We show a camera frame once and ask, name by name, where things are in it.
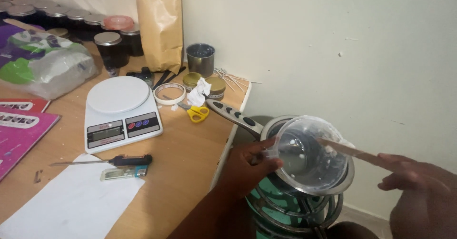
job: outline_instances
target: digital kitchen scale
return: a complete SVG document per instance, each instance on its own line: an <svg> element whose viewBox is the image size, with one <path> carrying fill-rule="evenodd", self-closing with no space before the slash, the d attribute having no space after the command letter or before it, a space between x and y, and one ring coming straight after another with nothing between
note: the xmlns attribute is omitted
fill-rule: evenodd
<svg viewBox="0 0 457 239"><path fill-rule="evenodd" d="M84 120L88 154L155 137L163 131L152 90L140 78L109 78L89 91Z"/></svg>

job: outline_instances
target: metal cup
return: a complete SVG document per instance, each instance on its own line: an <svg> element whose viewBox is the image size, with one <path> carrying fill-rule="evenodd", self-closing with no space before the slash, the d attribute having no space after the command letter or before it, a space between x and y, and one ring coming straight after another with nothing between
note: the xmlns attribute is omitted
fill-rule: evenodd
<svg viewBox="0 0 457 239"><path fill-rule="evenodd" d="M214 53L216 50L209 44L196 43L186 48L189 72L197 72L208 78L214 72Z"/></svg>

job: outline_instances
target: gas stove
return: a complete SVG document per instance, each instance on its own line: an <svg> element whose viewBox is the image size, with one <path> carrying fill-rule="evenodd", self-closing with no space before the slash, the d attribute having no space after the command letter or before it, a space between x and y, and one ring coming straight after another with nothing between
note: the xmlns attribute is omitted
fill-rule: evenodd
<svg viewBox="0 0 457 239"><path fill-rule="evenodd" d="M264 178L246 199L253 210L257 239L325 239L325 229L343 207L342 193L323 197L286 193L270 178Z"/></svg>

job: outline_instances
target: yellow scissor handle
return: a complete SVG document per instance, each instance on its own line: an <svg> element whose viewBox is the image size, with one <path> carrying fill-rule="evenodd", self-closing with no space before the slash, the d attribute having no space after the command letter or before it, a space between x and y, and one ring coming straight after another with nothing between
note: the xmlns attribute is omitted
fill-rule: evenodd
<svg viewBox="0 0 457 239"><path fill-rule="evenodd" d="M206 107L192 106L186 112L189 114L189 117L191 117L193 123L199 123L206 119L209 114L209 109Z"/></svg>

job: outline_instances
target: scissors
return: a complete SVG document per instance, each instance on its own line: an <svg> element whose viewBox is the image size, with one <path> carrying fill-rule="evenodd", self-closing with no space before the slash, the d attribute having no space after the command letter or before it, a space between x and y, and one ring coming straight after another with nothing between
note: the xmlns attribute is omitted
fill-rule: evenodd
<svg viewBox="0 0 457 239"><path fill-rule="evenodd" d="M163 95L163 97L168 99L168 100L172 100L168 96L164 96ZM209 109L206 108L206 107L190 106L190 105L187 105L187 104L185 104L183 102L178 102L178 105L181 108L183 108L184 110L186 110L187 114L189 114L189 117L191 117L191 121L193 123L202 122L203 120L206 119L206 117L209 114Z"/></svg>

